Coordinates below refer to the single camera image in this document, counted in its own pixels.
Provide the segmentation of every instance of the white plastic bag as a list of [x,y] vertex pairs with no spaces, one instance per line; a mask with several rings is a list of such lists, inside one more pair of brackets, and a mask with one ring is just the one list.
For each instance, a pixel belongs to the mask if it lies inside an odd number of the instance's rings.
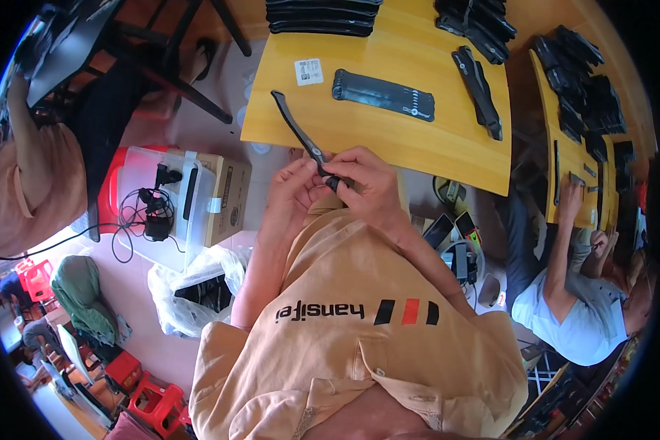
[[[155,264],[147,276],[149,291],[156,305],[159,324],[164,334],[200,338],[202,328],[208,322],[230,322],[234,295],[242,285],[244,272],[252,254],[251,248],[230,251],[220,246],[204,249],[186,270],[186,274],[174,272]],[[233,297],[220,313],[184,298],[174,296],[178,289],[194,286],[208,279],[225,275],[225,283]]]

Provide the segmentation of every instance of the barcode sticker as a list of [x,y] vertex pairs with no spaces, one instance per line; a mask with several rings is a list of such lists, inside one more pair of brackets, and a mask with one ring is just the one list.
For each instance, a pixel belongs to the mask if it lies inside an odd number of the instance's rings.
[[323,69],[320,67],[320,58],[299,60],[296,66],[296,82],[300,86],[308,84],[320,84],[323,82]]

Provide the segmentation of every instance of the floor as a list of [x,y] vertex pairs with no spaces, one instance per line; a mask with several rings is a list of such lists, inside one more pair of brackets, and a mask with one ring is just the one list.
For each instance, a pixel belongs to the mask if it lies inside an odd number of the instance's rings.
[[[243,91],[260,62],[265,42],[251,42],[251,57],[243,56],[236,45],[221,45],[208,78],[194,83],[199,92],[235,117],[236,120],[231,125],[222,124],[184,100],[177,114],[168,123],[132,119],[121,143],[121,146],[176,144],[184,150],[249,161],[253,171],[243,221],[244,231],[220,243],[229,249],[253,245],[261,223],[269,182],[274,173],[289,162],[287,148],[273,146],[267,154],[260,155],[239,140],[237,112],[246,105]],[[432,215],[437,218],[440,214],[440,202],[433,194],[432,176],[413,170],[403,170],[403,174],[411,211],[419,212],[421,216]],[[505,257],[506,246],[501,224],[491,205],[491,195],[468,188],[466,201],[471,207],[474,223],[480,227],[484,250],[498,265]],[[61,232],[37,248],[43,249],[45,245],[56,243],[70,234],[68,231]],[[113,248],[121,257],[127,254],[127,250],[117,241]],[[147,273],[153,264],[138,255],[134,255],[127,264],[117,262],[112,254],[110,236],[104,236],[100,243],[89,242],[87,239],[73,240],[42,255],[58,264],[64,255],[71,253],[86,253],[96,261],[100,270],[100,288],[103,295],[113,310],[123,315],[132,328],[132,336],[123,347],[140,359],[144,368],[154,376],[175,383],[186,393],[190,393],[198,341],[162,333],[147,285]],[[485,309],[480,306],[477,311],[484,312]],[[516,327],[516,331],[521,340],[536,340],[532,333],[521,326]]]

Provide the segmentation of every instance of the green cloth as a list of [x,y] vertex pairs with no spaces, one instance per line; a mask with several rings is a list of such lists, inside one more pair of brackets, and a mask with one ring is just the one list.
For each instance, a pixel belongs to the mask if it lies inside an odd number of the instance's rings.
[[71,317],[74,329],[113,346],[117,321],[100,300],[98,267],[91,257],[69,255],[51,276],[51,290]]

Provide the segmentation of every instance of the tan polo shirt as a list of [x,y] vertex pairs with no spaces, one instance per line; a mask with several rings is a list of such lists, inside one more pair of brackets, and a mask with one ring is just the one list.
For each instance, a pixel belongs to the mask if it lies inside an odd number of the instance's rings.
[[189,410],[200,439],[299,439],[379,383],[436,431],[500,435],[528,389],[505,312],[467,320],[347,210],[291,249],[249,334],[206,326]]
[[0,149],[0,257],[40,244],[86,212],[86,171],[76,136],[63,124],[44,126],[38,136],[53,180],[48,196],[31,212],[19,180],[15,140]]

